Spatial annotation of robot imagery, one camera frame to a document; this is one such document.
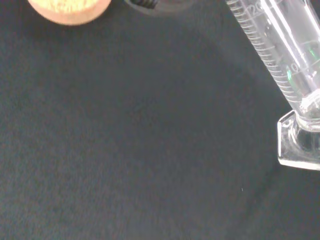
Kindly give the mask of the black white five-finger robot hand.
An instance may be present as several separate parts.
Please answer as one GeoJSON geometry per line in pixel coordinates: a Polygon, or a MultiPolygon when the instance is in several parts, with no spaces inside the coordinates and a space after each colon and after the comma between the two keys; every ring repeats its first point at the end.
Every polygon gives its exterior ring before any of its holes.
{"type": "Polygon", "coordinates": [[[125,0],[133,9],[150,16],[171,15],[190,8],[195,0],[125,0]]]}

